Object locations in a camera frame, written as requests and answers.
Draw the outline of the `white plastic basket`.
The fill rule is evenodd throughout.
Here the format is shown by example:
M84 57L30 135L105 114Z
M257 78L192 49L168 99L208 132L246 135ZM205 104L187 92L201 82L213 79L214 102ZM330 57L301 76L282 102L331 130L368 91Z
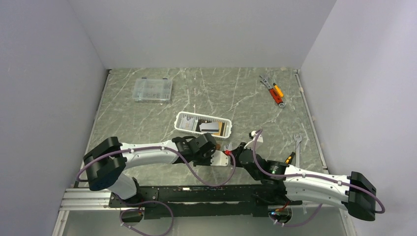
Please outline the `white plastic basket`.
M196 135L209 133L219 139L229 138L232 127L229 119L189 112L179 112L174 123L178 131Z

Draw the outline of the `gold credit card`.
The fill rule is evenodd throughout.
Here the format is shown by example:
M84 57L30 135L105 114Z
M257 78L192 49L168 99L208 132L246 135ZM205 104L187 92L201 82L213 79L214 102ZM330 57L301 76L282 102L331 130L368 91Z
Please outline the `gold credit card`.
M228 138L229 134L228 134L227 123L226 122L218 122L218 130L217 130L217 132L213 133L213 135L223 137L223 138Z

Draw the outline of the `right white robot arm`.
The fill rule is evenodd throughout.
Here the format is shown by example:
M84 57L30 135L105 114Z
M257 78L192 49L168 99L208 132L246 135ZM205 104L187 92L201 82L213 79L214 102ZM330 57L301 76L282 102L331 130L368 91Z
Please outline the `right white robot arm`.
M307 171L289 161L264 160L245 148L244 143L225 153L231 153L235 157L233 163L261 183L265 192L258 196L265 203L316 202L346 210L363 221L375 221L377 189L360 172L338 176Z

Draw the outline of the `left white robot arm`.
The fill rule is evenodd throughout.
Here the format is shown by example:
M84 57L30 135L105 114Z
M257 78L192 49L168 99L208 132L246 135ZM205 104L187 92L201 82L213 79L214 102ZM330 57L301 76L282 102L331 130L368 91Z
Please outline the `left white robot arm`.
M218 166L229 163L209 133L136 145L121 143L117 137L109 137L88 152L83 162L87 174L85 181L91 191L108 189L130 207L136 206L142 196L137 180L123 173L126 169L150 164Z

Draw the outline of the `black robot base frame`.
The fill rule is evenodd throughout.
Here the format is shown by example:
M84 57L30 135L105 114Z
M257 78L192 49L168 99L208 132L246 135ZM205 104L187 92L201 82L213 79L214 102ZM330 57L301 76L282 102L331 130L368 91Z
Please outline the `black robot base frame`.
M251 215L267 217L275 207L299 206L302 201L290 201L285 190L261 184L192 186L142 186L141 209L145 219L170 217L169 211L156 202L168 205L175 217Z

